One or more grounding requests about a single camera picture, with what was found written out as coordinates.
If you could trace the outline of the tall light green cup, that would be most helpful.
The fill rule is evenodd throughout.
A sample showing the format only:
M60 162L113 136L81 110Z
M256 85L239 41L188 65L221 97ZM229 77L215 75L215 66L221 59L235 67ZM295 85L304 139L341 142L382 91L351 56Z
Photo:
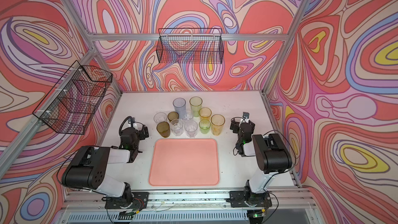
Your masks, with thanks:
M202 103L203 103L202 98L199 96L193 96L189 102L194 117L199 117L200 116L199 111L202 108Z

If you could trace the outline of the short yellow cup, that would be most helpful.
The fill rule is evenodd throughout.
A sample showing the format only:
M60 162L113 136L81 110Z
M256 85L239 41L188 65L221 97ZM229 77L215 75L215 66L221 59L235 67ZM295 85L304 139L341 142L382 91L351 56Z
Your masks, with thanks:
M201 120L210 120L212 116L212 111L208 107L202 107L199 110L199 116Z

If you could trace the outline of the brown dimpled cup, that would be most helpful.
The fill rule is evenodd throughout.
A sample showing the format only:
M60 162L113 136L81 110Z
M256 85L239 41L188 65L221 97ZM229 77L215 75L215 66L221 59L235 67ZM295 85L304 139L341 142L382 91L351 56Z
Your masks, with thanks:
M166 121L159 122L157 124L157 131L163 138L168 138L171 133L169 123Z
M167 119L168 119L169 122L172 122L173 120L178 119L178 118L179 118L179 114L177 112L175 112L175 111L170 112L167 115Z

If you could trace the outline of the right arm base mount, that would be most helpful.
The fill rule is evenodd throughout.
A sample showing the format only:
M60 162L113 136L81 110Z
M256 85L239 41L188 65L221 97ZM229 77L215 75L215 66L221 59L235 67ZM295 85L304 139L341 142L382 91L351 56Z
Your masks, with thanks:
M226 199L232 207L272 207L272 200L268 192L254 194L246 191L230 191Z

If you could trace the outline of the pink plastic tray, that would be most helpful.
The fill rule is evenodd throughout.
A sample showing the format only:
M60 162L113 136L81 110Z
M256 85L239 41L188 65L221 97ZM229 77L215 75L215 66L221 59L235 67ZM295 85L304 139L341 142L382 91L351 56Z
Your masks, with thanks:
M155 143L148 179L151 186L215 186L219 181L216 140L159 139Z

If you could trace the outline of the brown dimpled cup front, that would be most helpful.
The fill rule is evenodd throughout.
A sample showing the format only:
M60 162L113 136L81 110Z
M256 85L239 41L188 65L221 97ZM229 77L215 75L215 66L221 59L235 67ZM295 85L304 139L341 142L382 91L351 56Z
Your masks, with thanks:
M166 121L159 122L157 124L157 131L163 138L168 138L171 133L169 123Z

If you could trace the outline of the brown dimpled cup rear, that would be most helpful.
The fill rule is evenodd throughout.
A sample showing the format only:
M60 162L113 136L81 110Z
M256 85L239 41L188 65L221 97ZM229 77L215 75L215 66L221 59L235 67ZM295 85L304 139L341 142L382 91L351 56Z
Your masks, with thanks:
M175 111L170 112L167 115L167 119L168 119L169 122L172 122L173 120L178 119L178 118L179 118L179 114L177 112L175 112Z

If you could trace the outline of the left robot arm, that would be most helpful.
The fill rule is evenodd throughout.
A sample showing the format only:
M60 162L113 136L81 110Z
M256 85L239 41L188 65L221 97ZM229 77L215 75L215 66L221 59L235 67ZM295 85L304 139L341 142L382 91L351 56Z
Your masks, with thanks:
M133 163L140 153L141 140L149 137L147 126L140 130L134 126L119 129L118 147L81 147L61 177L67 188L92 190L110 198L126 198L131 192L128 183L118 181L107 174L110 164Z

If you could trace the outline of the tall amber yellow cup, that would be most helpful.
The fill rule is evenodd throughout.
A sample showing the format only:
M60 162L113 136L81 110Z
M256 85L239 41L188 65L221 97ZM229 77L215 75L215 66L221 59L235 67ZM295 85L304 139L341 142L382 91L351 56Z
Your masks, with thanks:
M222 133L225 121L224 116L221 114L214 114L211 117L211 132L214 136L219 136Z

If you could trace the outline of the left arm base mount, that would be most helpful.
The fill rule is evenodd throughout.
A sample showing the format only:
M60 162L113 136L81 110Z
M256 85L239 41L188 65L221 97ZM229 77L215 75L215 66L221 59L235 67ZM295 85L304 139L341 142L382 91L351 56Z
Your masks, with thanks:
M135 209L142 210L147 207L149 192L133 192L122 197L102 197L106 209Z

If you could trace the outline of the clear faceted cup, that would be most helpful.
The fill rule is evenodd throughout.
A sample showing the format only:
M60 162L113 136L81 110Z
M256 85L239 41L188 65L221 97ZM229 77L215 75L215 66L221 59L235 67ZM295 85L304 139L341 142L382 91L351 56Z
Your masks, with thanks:
M194 138L198 133L198 124L194 120L187 121L184 124L184 129L187 133L187 136L190 138Z
M181 136L184 132L184 123L181 119L174 119L171 121L171 131L175 136Z

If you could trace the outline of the tall pale blue cup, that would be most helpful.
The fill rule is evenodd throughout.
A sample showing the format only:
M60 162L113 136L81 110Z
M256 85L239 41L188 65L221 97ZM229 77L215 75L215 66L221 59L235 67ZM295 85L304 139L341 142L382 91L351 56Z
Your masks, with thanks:
M183 118L186 114L186 101L182 97L178 97L173 101L173 107L178 113L179 118Z

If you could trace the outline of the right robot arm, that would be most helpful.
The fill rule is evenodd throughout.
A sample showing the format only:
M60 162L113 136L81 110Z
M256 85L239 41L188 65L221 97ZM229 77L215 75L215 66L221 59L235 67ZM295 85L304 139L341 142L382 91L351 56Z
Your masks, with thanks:
M284 136L277 130L254 134L255 124L244 117L233 117L230 130L238 136L233 155L255 157L259 170L246 182L246 196L266 192L273 179L293 169L292 156L283 142Z

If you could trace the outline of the short bright green cup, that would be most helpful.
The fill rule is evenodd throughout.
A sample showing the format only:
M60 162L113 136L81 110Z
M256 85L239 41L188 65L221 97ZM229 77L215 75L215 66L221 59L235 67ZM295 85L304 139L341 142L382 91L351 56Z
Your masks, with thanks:
M208 119L202 119L199 122L199 127L202 134L207 134L210 131L211 123Z

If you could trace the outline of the aluminium front rail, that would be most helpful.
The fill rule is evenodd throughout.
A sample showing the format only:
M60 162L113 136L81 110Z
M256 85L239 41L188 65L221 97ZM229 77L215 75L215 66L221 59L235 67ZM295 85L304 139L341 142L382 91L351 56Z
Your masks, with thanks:
M259 200L246 200L243 196L230 196L232 188L199 189L199 190L147 190L148 197L145 212L190 211L190 210L227 210L227 209L260 209L266 206ZM270 209L316 208L313 195L299 188L272 188L266 201L272 201ZM74 191L67 194L62 210L103 211L105 202L101 195L86 191Z

